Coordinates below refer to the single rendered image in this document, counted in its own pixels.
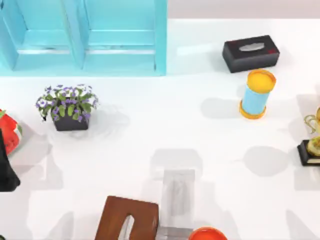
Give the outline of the purple flower plant pot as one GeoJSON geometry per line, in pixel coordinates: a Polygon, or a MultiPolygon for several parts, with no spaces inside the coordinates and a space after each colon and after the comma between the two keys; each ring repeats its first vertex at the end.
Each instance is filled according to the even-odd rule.
{"type": "Polygon", "coordinates": [[[44,121],[50,117],[59,132],[86,131],[92,110],[97,109],[99,99],[92,87],[85,84],[48,86],[35,106],[44,121]]]}

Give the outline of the orange round container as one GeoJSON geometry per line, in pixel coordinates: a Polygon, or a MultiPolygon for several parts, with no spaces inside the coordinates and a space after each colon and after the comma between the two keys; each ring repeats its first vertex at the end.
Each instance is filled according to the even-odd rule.
{"type": "Polygon", "coordinates": [[[214,227],[200,227],[189,235],[188,240],[228,240],[228,238],[214,227]]]}

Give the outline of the light blue rack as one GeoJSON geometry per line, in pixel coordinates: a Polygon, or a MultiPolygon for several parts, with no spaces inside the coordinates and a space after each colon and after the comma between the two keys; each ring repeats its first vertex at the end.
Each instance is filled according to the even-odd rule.
{"type": "Polygon", "coordinates": [[[0,0],[0,76],[164,76],[168,0],[0,0]]]}

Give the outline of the red and white object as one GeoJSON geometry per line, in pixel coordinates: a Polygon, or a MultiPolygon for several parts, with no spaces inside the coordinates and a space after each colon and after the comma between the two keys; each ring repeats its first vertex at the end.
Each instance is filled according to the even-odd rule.
{"type": "Polygon", "coordinates": [[[19,123],[0,109],[0,129],[4,140],[6,154],[10,155],[21,143],[23,130],[19,123]]]}

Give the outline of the brown wooden tissue box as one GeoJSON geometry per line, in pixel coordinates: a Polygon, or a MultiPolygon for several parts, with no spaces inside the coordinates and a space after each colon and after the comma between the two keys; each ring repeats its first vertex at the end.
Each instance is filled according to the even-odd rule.
{"type": "Polygon", "coordinates": [[[159,205],[112,195],[105,201],[94,240],[118,240],[129,216],[133,225],[128,240],[156,240],[159,205]]]}

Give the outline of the blue and yellow canister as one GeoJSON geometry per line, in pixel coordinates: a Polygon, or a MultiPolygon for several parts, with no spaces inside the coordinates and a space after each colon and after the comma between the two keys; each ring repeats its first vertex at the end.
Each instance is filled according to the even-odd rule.
{"type": "Polygon", "coordinates": [[[276,84],[275,76],[265,69],[252,70],[248,76],[239,112],[247,119],[256,120],[264,116],[270,92],[276,84]]]}

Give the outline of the gold trophy on black base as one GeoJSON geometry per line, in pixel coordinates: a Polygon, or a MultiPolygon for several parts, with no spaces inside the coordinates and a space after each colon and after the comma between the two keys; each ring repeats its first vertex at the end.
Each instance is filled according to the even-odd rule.
{"type": "Polygon", "coordinates": [[[297,146],[301,165],[320,166],[320,106],[315,114],[304,117],[304,123],[311,129],[311,134],[317,133],[317,136],[302,140],[297,146]]]}

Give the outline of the black tissue box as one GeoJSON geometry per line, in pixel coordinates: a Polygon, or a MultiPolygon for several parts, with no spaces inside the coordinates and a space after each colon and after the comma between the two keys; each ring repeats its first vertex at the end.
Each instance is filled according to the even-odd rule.
{"type": "Polygon", "coordinates": [[[226,41],[222,57],[231,73],[273,67],[280,51],[269,35],[226,41]]]}

